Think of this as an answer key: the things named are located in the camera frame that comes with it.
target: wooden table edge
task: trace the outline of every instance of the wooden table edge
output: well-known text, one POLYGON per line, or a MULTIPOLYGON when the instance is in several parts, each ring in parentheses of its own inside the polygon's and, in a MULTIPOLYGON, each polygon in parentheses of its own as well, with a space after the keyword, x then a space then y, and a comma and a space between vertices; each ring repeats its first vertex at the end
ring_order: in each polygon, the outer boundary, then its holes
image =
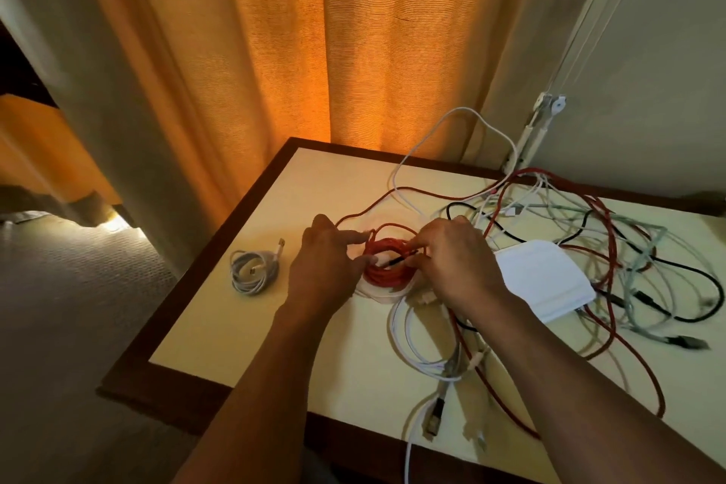
MULTIPOLYGON (((202 434, 214 414, 222 406, 231 388, 195 377, 149 361, 160 342, 171 330, 177 318, 196 294, 206 277, 222 257, 241 227, 258 206, 267 191, 298 148, 327 151, 398 163, 402 156, 368 149, 340 146, 315 140, 290 138, 277 152, 249 192, 230 213, 209 243, 205 246, 171 293, 164 299, 149 321, 113 364, 96 390, 100 396, 125 405, 192 434, 202 434)), ((499 171, 470 167, 458 163, 431 161, 410 157, 406 164, 413 167, 455 172, 457 174, 498 179, 499 171)), ((625 202, 660 206, 692 213, 721 214, 723 204, 671 199, 654 195, 595 186, 582 186, 585 193, 625 202)), ((323 459, 371 478, 398 484, 406 444, 383 434, 309 413, 305 440, 308 447, 323 459)), ((413 466, 423 481, 443 482, 531 482, 506 472, 462 461, 426 448, 414 448, 413 466)))

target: table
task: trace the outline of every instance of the table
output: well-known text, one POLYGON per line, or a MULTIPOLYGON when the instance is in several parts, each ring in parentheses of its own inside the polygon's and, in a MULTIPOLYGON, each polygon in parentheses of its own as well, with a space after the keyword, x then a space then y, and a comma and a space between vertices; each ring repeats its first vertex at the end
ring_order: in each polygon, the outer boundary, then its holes
MULTIPOLYGON (((400 160, 395 154, 291 138, 109 371, 99 393, 201 434, 251 361, 285 299, 287 268, 299 249, 304 227, 317 213, 329 214, 335 221, 368 206, 388 189, 391 170, 400 160), (230 285, 229 253, 274 250, 280 237, 287 244, 278 280, 263 295, 240 296, 230 285)), ((498 177, 501 174, 492 170, 411 158, 398 182, 466 195, 480 190, 483 179, 498 177)), ((709 256, 716 271, 726 276, 724 221, 685 212, 714 213, 721 206, 604 188, 587 188, 587 192, 607 198, 606 204, 619 213, 667 225, 688 236, 709 256)), ((444 205, 418 194, 409 197, 426 214, 444 205)), ((423 220, 412 215, 399 201, 387 199, 341 228, 368 229, 391 220, 420 227, 423 220)), ((527 239, 562 235, 553 223, 535 217, 518 219, 516 225, 515 232, 527 239)), ((497 243, 505 247, 507 241, 500 238, 497 243)), ((671 247, 659 254, 673 259, 682 253, 671 247)), ((585 259, 578 262, 586 264, 585 259)), ((681 285, 679 295, 690 292, 693 296, 693 290, 681 285)), ((333 464, 393 483, 402 481, 404 425, 436 383, 404 365, 392 350, 386 333, 388 310, 389 306, 355 296, 332 319, 313 368, 306 444, 333 464)), ((435 306, 418 309, 414 327, 417 341, 431 356, 447 355, 452 344, 437 310, 435 306)), ((671 325, 679 333, 708 340, 712 350, 682 351, 632 334, 628 339, 661 380, 668 402, 666 423, 726 464, 726 448, 721 447, 726 438, 726 407, 720 402, 726 384, 726 364, 720 362, 726 352, 726 321, 720 313, 697 326, 671 325)), ((575 314, 549 327, 575 348, 589 336, 575 314)), ((615 346, 612 352, 631 394, 654 408, 655 395, 644 371, 624 349, 615 346)), ((622 379, 608 356, 594 363, 617 382, 622 379)), ((490 363, 488 372, 500 394, 526 418, 503 368, 490 363)), ((433 442, 420 435, 417 439, 423 447, 414 448, 413 482, 558 481, 541 443, 518 430, 486 398, 473 374, 449 393, 439 436, 433 442), (485 430, 486 452, 474 440, 479 430, 485 430)))

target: gray carpet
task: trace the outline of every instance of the gray carpet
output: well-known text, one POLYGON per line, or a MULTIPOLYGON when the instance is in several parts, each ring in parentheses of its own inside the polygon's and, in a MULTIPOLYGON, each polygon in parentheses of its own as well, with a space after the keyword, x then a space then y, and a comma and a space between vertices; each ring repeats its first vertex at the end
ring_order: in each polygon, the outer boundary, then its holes
POLYGON ((195 439, 95 396, 174 285, 136 230, 0 228, 0 482, 168 482, 195 439))

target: hand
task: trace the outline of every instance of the hand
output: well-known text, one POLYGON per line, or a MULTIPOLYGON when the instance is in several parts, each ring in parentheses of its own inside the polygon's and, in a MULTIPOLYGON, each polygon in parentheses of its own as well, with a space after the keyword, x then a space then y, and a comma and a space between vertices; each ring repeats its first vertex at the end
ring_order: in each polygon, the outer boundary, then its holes
POLYGON ((353 294, 365 267, 376 262, 370 254, 351 260, 347 253, 349 245, 364 243, 369 236, 338 230, 318 214, 303 232, 302 247, 290 266, 286 305, 327 321, 353 294))
POLYGON ((405 263, 421 270, 436 296, 467 318, 473 319, 486 305, 516 299, 504 285, 485 238, 463 216, 432 220, 405 248, 421 247, 426 247, 427 254, 416 254, 405 263))

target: left hand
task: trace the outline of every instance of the left hand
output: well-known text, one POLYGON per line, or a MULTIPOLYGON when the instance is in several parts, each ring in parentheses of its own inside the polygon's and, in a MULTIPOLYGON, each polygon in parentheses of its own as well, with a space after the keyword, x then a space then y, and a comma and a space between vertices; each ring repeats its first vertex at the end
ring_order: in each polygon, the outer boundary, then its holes
POLYGON ((290 266, 285 304, 304 315, 330 319, 354 293, 366 266, 376 262, 374 255, 351 260, 347 253, 349 245, 364 243, 369 236, 369 231, 338 230, 324 214, 315 216, 290 266))

